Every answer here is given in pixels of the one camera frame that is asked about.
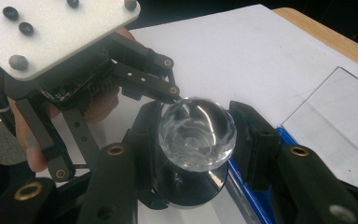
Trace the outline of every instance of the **black plastic part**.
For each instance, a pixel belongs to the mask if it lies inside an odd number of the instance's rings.
[[[27,98],[18,100],[16,106],[39,143],[53,180],[56,182],[70,180],[75,175],[75,167],[68,155],[65,143],[47,114],[35,108]]]
[[[166,204],[168,202],[152,191],[153,176],[155,176],[153,150],[156,144],[153,140],[157,133],[160,111],[160,102],[154,101],[143,105],[123,140],[135,153],[138,200],[154,210],[168,207]]]
[[[96,166],[100,148],[95,142],[87,122],[84,120],[80,110],[76,107],[62,111],[62,115],[68,124],[72,136],[75,138],[76,144],[86,164],[93,170]]]
[[[126,143],[134,151],[137,169],[138,191],[152,190],[154,135],[160,114],[159,102],[154,101],[141,107],[128,132]]]
[[[144,95],[172,104],[180,98],[179,88],[176,85],[125,64],[116,63],[112,73],[118,86],[122,87],[123,95],[134,100],[140,100]]]
[[[157,54],[127,37],[114,33],[110,35],[114,44],[110,45],[109,54],[117,62],[135,69],[164,78],[172,71],[173,60],[165,55]]]
[[[58,188],[58,203],[55,204],[58,211],[53,223],[76,223],[81,205],[86,200],[91,174],[92,172],[88,172]]]
[[[51,179],[22,181],[0,198],[1,223],[53,223],[57,212],[57,190]]]
[[[34,34],[34,27],[28,22],[20,23],[19,29],[23,35],[30,36]]]
[[[280,136],[249,105],[230,102],[229,113],[237,128],[237,142],[232,159],[241,178],[252,190],[267,190],[269,158],[277,154]]]
[[[77,8],[79,6],[79,0],[66,0],[66,2],[71,8]]]
[[[316,153],[283,146],[271,174],[277,223],[358,223],[358,202]]]
[[[155,173],[155,191],[170,204],[179,207],[200,206],[213,199],[224,187],[228,162],[212,171],[189,172],[173,164],[160,149]]]
[[[130,147],[101,149],[77,223],[136,223],[135,164]]]
[[[5,7],[3,13],[10,21],[16,21],[19,19],[19,12],[14,7]]]

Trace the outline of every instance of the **finger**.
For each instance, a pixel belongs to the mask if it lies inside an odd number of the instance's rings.
[[[120,35],[124,35],[125,37],[127,37],[128,39],[131,39],[131,40],[135,40],[135,37],[132,35],[132,33],[130,33],[130,31],[128,31],[126,28],[124,27],[121,27],[121,28],[118,28],[116,30],[116,32]]]
[[[22,148],[25,149],[28,165],[34,172],[46,170],[47,162],[42,149],[32,134],[27,122],[16,107],[15,102],[9,99],[10,107],[16,121],[16,136]]]
[[[84,116],[86,122],[96,123],[105,119],[110,112],[118,105],[119,88],[113,88],[108,92],[101,92],[95,95],[90,110]]]

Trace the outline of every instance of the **glass ball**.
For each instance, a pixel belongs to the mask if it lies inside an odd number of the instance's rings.
[[[233,118],[207,99],[186,98],[170,105],[158,127],[159,144],[177,166],[205,172],[227,161],[235,147]]]

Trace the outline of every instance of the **table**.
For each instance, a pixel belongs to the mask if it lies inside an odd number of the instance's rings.
[[[295,9],[282,7],[273,10],[298,28],[324,42],[328,47],[358,63],[358,44]]]

